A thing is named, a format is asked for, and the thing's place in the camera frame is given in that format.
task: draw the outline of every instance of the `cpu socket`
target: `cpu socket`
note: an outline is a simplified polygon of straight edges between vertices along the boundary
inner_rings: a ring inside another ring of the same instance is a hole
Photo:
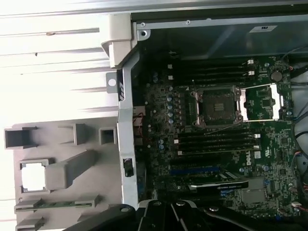
[[[197,127],[221,127],[243,121],[240,109],[241,90],[235,86],[199,88],[191,92],[196,99]]]

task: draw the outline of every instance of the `circuit board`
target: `circuit board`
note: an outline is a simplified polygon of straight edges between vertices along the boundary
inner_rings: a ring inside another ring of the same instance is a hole
[[[296,215],[290,73],[278,57],[152,64],[133,92],[140,199]]]

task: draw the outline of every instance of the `connector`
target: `connector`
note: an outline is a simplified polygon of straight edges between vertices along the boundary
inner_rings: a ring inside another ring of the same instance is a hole
[[[299,202],[297,202],[297,201],[293,201],[293,202],[291,203],[291,205],[292,205],[292,207],[300,207],[300,206],[302,206],[302,204],[299,203]]]

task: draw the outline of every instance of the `label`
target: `label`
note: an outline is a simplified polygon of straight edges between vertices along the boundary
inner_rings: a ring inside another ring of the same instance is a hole
[[[255,159],[261,159],[261,152],[260,151],[255,152]]]
[[[269,149],[265,150],[265,156],[266,156],[266,157],[269,157],[269,156],[270,156],[270,151],[269,151]]]
[[[271,32],[277,26],[255,26],[249,33]]]
[[[246,152],[246,165],[251,165],[250,151]]]

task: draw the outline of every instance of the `white plastic latch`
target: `white plastic latch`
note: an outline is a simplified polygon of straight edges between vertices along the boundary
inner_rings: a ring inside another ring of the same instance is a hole
[[[121,68],[123,60],[137,44],[136,25],[129,13],[103,15],[100,24],[101,46],[110,59],[111,68]]]

